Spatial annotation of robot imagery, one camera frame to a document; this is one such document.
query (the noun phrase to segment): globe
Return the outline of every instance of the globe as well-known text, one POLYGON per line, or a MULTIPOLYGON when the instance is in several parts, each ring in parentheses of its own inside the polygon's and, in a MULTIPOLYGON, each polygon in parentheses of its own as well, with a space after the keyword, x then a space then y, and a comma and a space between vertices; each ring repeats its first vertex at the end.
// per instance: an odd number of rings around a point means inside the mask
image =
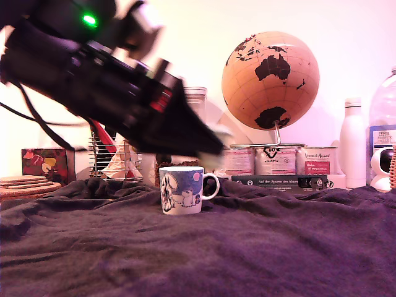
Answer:
POLYGON ((301 118, 319 88, 319 68, 308 46, 282 32, 264 32, 240 43, 222 77, 227 108, 243 124, 272 130, 301 118))

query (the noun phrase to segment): tissue box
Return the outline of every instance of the tissue box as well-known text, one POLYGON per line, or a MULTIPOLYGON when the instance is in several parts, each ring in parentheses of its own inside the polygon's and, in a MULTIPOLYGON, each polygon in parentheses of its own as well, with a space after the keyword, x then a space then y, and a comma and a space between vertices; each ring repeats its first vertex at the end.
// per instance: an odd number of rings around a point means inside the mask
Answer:
POLYGON ((64 148, 22 149, 22 174, 45 176, 62 186, 75 181, 74 152, 64 148))

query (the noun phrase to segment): globe stand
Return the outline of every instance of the globe stand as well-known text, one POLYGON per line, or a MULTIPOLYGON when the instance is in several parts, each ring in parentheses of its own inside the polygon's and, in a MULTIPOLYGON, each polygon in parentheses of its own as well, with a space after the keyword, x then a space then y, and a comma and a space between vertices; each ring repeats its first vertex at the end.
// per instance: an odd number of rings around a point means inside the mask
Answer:
POLYGON ((230 147, 277 147, 280 145, 279 121, 274 121, 275 125, 275 142, 273 144, 231 144, 230 147))

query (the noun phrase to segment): box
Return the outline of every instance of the box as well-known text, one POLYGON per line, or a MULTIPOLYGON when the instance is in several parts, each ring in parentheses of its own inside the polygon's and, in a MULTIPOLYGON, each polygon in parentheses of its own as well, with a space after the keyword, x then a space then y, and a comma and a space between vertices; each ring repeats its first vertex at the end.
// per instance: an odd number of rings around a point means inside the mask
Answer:
POLYGON ((290 194, 310 194, 312 192, 330 189, 334 186, 327 175, 246 175, 232 176, 232 181, 248 186, 260 186, 276 189, 290 194))
POLYGON ((64 148, 22 149, 22 175, 45 176, 62 186, 75 181, 74 152, 64 148))

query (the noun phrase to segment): dark purple blanket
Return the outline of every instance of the dark purple blanket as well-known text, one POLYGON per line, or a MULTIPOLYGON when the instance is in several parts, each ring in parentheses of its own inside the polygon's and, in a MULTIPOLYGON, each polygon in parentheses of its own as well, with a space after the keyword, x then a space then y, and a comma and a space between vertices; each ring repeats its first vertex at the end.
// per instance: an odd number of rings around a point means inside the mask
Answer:
POLYGON ((160 203, 157 188, 100 179, 3 202, 2 293, 396 296, 396 191, 294 197, 222 180, 201 213, 160 203))

